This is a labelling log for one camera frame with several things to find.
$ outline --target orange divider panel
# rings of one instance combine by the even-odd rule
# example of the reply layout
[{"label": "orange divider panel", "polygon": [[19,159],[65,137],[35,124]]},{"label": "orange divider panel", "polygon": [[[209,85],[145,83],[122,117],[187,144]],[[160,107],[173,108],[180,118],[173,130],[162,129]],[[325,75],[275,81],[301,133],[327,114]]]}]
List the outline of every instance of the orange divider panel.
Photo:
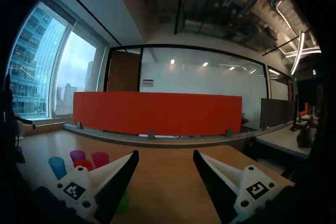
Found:
[{"label": "orange divider panel", "polygon": [[75,92],[73,123],[127,134],[215,135],[240,132],[242,98],[150,92]]},{"label": "orange divider panel", "polygon": [[304,110],[301,111],[301,112],[299,112],[299,115],[300,115],[300,116],[304,116],[304,115],[307,114],[307,113],[308,113],[308,103],[305,103],[305,104],[304,104]]}]

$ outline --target blue plastic cup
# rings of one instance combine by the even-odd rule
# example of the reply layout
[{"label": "blue plastic cup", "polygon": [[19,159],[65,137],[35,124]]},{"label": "blue plastic cup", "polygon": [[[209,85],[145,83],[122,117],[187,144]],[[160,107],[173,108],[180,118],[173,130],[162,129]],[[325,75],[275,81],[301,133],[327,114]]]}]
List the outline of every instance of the blue plastic cup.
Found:
[{"label": "blue plastic cup", "polygon": [[50,158],[49,164],[58,180],[60,180],[66,175],[66,165],[62,158],[59,157]]}]

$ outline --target office desk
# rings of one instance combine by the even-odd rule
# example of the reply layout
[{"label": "office desk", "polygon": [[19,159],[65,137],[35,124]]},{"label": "office desk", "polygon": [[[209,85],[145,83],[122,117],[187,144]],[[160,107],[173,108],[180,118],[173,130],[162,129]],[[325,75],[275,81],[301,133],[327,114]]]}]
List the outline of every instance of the office desk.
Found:
[{"label": "office desk", "polygon": [[[220,223],[202,179],[192,160],[193,148],[145,148],[118,145],[82,137],[65,130],[24,138],[20,146],[26,164],[18,164],[29,185],[36,187],[43,176],[53,176],[48,159],[62,157],[67,171],[73,169],[70,151],[83,150],[88,160],[97,151],[110,161],[133,150],[140,160],[127,187],[128,213],[116,214],[113,224],[122,223]],[[200,152],[243,169],[255,165],[280,185],[293,183],[228,145],[197,148]]]},{"label": "office desk", "polygon": [[[289,130],[291,127],[292,125],[289,125],[271,133],[259,135],[257,136],[257,141],[288,154],[300,158],[307,158],[311,148],[299,148],[297,146],[297,136],[300,130],[293,132]],[[311,137],[314,137],[315,133],[316,129],[311,129]]]}]

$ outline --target cloudy sky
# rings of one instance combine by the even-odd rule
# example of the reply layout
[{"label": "cloudy sky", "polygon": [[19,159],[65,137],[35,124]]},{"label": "cloudy sky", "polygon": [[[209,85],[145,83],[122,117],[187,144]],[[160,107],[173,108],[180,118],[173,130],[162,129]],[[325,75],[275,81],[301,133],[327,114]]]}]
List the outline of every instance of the cloudy sky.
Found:
[{"label": "cloudy sky", "polygon": [[78,91],[84,91],[87,66],[90,61],[93,61],[95,53],[94,46],[71,32],[58,71],[57,87],[62,88],[62,98],[67,83],[70,83],[72,87],[77,87]]}]

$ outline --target window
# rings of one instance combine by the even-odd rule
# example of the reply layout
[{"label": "window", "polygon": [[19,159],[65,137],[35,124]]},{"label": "window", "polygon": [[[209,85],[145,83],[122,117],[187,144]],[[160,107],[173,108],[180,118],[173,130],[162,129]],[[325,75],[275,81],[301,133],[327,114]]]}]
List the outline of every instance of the window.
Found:
[{"label": "window", "polygon": [[74,92],[97,90],[106,48],[92,28],[54,0],[43,1],[22,28],[8,68],[14,113],[27,119],[71,115]]},{"label": "window", "polygon": [[48,117],[50,76],[67,22],[40,3],[15,44],[8,72],[14,113],[23,118]]},{"label": "window", "polygon": [[90,85],[96,47],[71,32],[57,76],[56,115],[73,113],[74,92],[95,91]]}]

